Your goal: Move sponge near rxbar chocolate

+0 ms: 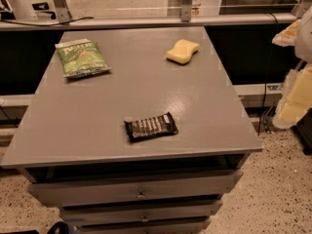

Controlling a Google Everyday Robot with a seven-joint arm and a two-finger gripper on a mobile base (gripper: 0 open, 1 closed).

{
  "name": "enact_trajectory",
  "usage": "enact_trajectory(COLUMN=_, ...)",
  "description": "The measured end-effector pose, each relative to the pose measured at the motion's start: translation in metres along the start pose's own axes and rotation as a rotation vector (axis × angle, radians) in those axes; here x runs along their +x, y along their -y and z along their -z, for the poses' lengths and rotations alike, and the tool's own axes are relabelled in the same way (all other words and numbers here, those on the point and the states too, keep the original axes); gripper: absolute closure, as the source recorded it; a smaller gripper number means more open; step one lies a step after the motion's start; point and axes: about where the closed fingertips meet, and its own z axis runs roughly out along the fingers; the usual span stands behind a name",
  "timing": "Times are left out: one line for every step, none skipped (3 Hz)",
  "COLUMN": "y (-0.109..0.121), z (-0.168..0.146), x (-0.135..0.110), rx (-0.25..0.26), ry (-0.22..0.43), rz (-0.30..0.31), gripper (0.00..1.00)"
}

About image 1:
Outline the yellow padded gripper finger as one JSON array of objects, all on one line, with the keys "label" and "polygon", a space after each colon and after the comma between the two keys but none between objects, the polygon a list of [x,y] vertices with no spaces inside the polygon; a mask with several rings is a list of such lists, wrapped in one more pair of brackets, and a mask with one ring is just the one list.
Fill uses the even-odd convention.
[{"label": "yellow padded gripper finger", "polygon": [[276,107],[272,123],[279,129],[295,126],[312,108],[312,64],[300,71],[292,69],[286,76],[282,98]]},{"label": "yellow padded gripper finger", "polygon": [[295,43],[295,35],[299,23],[300,20],[298,19],[289,25],[286,29],[276,34],[272,39],[272,43],[281,47],[293,46]]}]

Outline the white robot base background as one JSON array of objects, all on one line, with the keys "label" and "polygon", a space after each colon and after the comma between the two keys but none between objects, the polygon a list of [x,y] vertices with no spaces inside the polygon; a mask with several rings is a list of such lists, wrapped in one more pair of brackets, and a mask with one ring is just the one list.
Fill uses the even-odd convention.
[{"label": "white robot base background", "polygon": [[31,0],[1,0],[1,20],[37,20]]}]

